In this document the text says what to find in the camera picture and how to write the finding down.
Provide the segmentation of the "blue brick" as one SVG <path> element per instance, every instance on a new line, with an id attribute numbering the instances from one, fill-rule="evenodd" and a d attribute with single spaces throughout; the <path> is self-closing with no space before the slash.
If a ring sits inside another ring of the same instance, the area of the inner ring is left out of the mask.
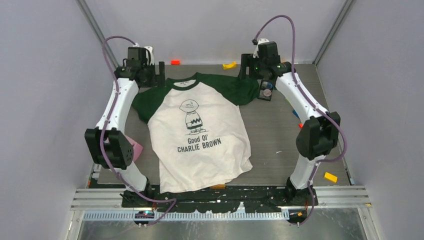
<path id="1" fill-rule="evenodd" d="M 297 112 L 293 109 L 292 110 L 292 113 L 298 118 L 298 119 L 300 119 L 300 117 L 299 117 L 299 115 L 297 114 Z"/>

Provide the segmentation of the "black brooch box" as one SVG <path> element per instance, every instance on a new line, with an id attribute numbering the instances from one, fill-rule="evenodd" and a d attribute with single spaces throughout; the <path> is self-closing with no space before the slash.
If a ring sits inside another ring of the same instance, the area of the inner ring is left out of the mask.
<path id="1" fill-rule="evenodd" d="M 272 100 L 273 90 L 274 85 L 271 81 L 261 80 L 257 99 L 270 102 Z"/>

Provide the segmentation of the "white and green t-shirt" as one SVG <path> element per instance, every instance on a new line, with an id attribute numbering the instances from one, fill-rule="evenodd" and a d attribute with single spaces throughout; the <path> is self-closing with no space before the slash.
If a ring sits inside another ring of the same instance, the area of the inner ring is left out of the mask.
<path id="1" fill-rule="evenodd" d="M 198 191 L 249 172 L 252 151 L 240 106 L 258 94 L 256 79 L 195 73 L 168 78 L 132 102 L 159 159 L 161 193 Z"/>

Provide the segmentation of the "pink block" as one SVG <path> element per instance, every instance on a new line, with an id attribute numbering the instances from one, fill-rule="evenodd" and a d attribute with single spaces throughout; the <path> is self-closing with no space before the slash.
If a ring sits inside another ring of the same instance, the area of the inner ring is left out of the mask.
<path id="1" fill-rule="evenodd" d="M 133 148 L 133 158 L 132 161 L 136 162 L 137 159 L 139 158 L 139 156 L 141 155 L 144 147 L 139 144 L 137 141 L 133 140 L 131 137 L 129 136 L 125 136 L 126 139 L 128 140 L 128 142 L 131 144 L 132 148 Z"/>

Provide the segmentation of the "yellow brick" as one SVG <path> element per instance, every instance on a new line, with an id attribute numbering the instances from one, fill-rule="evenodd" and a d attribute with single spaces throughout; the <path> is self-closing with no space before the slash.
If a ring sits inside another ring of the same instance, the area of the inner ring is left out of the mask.
<path id="1" fill-rule="evenodd" d="M 326 180 L 332 182 L 332 183 L 337 183 L 338 181 L 338 177 L 334 174 L 331 174 L 329 172 L 325 172 L 324 176 L 323 176 Z"/>

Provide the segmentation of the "yellow arch block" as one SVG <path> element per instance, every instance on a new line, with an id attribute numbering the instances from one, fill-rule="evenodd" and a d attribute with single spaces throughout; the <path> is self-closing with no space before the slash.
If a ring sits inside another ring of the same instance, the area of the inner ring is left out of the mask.
<path id="1" fill-rule="evenodd" d="M 236 61 L 233 61 L 233 62 L 231 62 L 231 63 L 225 63 L 225 64 L 222 64 L 222 68 L 223 68 L 223 70 L 234 69 L 234 68 L 236 68 L 236 67 L 237 67 L 237 62 L 236 62 Z"/>

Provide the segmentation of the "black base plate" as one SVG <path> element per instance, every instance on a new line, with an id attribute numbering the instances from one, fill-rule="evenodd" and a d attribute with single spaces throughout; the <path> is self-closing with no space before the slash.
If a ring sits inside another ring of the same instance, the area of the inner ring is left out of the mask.
<path id="1" fill-rule="evenodd" d="M 248 213 L 273 213 L 278 207 L 311 207 L 312 197 L 309 190 L 298 192 L 286 190 L 284 186 L 230 185 L 224 188 L 204 188 L 182 193 L 160 193 L 160 187 L 153 185 L 148 197 L 150 202 L 138 194 L 125 190 L 120 194 L 123 208 L 153 208 L 164 213 L 176 199 L 171 213 L 234 213 L 244 206 Z"/>

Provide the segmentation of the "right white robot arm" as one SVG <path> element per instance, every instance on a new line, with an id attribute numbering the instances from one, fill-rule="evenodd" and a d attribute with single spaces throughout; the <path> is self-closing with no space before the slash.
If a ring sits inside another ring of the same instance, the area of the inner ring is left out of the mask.
<path id="1" fill-rule="evenodd" d="M 257 94 L 260 100 L 271 101 L 273 91 L 280 92 L 302 124 L 295 140 L 299 157 L 284 189 L 285 201 L 299 205 L 305 198 L 312 198 L 316 171 L 338 145 L 341 117 L 336 111 L 328 112 L 312 96 L 300 80 L 294 64 L 281 61 L 276 42 L 266 38 L 252 42 L 255 50 L 242 54 L 238 76 L 260 81 Z"/>

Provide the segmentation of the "orange yellow block stack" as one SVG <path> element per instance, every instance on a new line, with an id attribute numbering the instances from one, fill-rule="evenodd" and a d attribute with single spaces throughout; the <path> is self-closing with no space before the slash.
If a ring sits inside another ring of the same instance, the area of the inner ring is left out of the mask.
<path id="1" fill-rule="evenodd" d="M 216 184 L 216 185 L 213 185 L 213 186 L 210 186 L 209 187 L 210 189 L 225 189 L 226 188 L 226 185 L 225 184 Z"/>

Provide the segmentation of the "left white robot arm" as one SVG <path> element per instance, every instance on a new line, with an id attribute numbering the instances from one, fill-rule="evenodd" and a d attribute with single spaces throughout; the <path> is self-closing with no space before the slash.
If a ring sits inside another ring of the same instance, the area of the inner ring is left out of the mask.
<path id="1" fill-rule="evenodd" d="M 125 126 L 140 88 L 164 85 L 165 64 L 160 62 L 156 67 L 152 46 L 135 44 L 111 74 L 113 87 L 106 108 L 96 126 L 85 131 L 84 138 L 93 162 L 110 170 L 125 185 L 123 199 L 148 207 L 155 201 L 150 181 L 135 164 L 143 148 L 125 134 Z"/>

